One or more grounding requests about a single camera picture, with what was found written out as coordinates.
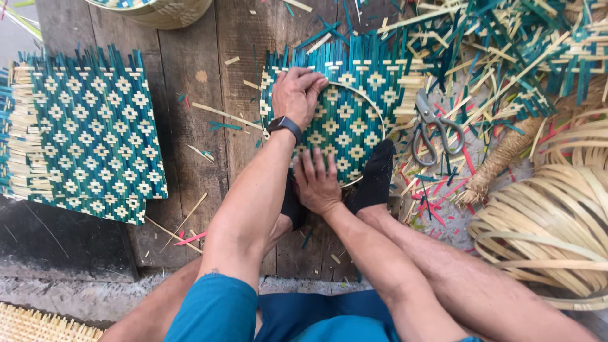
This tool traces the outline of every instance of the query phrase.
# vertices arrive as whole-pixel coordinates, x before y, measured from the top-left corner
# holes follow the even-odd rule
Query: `black sock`
[[[353,214],[363,208],[389,201],[390,180],[393,174],[393,141],[378,144],[363,170],[357,191],[346,201]]]
[[[299,229],[304,225],[306,216],[308,215],[308,208],[303,206],[295,195],[292,183],[293,171],[289,169],[287,172],[287,184],[285,184],[285,197],[283,198],[283,206],[281,207],[281,214],[287,215],[291,219],[291,223],[294,225],[294,230]]]

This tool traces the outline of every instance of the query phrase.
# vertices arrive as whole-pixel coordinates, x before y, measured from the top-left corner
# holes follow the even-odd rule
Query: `woven bamboo mat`
[[[0,302],[2,342],[95,342],[103,331],[68,321],[57,314],[42,314]]]

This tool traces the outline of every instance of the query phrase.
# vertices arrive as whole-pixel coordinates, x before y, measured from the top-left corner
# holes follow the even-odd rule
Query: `wooden floor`
[[[346,34],[342,0],[304,2],[313,12],[293,7],[295,16],[291,16],[280,0],[215,0],[199,21],[170,31],[139,26],[84,0],[44,0],[36,5],[51,53],[73,55],[78,44],[115,44],[125,57],[132,49],[142,51],[169,191],[166,200],[148,200],[147,215],[175,230],[207,192],[207,198],[183,226],[189,236],[191,229],[197,233],[206,229],[228,188],[258,151],[257,141],[264,139],[259,131],[250,128],[246,130],[251,134],[228,129],[209,131],[209,121],[222,117],[188,108],[185,102],[178,102],[178,94],[187,94],[190,102],[258,120],[258,103],[252,101],[256,90],[244,85],[243,80],[255,83],[261,77],[267,50],[284,51],[286,44],[294,47],[321,31],[323,22],[317,15],[329,23],[341,21],[340,31]],[[358,32],[379,27],[385,16],[396,12],[389,0],[373,1],[365,6],[359,25],[354,2],[347,2]],[[239,62],[228,66],[223,63],[236,56],[240,57]],[[210,151],[216,163],[200,157],[188,145]],[[302,248],[311,230],[312,236]],[[138,266],[181,267],[198,257],[186,246],[171,243],[163,249],[168,235],[150,223],[130,226],[129,231]],[[310,217],[300,231],[284,237],[265,258],[261,272],[281,277],[356,280],[354,264],[344,246],[319,217]]]

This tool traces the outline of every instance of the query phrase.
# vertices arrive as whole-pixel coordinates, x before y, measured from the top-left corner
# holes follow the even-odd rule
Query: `scissors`
[[[416,96],[416,108],[418,109],[418,113],[421,116],[421,127],[416,129],[416,133],[414,133],[414,139],[412,141],[412,155],[415,161],[417,161],[422,166],[433,166],[437,163],[437,151],[435,151],[435,148],[430,143],[429,135],[426,129],[429,124],[435,124],[435,126],[437,127],[437,130],[441,135],[443,150],[448,155],[455,155],[456,153],[460,152],[460,150],[462,150],[462,146],[464,146],[465,144],[464,131],[454,121],[448,120],[444,117],[437,117],[436,115],[431,113],[429,106],[429,98],[426,96],[424,89],[420,89],[418,91],[418,96]],[[460,138],[460,142],[454,150],[451,150],[449,147],[449,143],[447,142],[446,129],[445,127],[443,127],[444,125],[451,126]],[[420,135],[422,135],[422,141],[424,142],[426,148],[429,150],[430,157],[432,159],[430,162],[422,161],[417,154],[418,144],[420,143],[418,138],[420,138]]]

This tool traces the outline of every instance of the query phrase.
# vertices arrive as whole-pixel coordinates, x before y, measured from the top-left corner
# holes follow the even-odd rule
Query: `wristwatch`
[[[282,128],[287,128],[291,131],[291,133],[295,136],[295,144],[300,145],[302,142],[302,130],[297,123],[293,122],[290,118],[286,116],[280,116],[268,125],[268,133],[272,133],[274,131],[278,131]]]

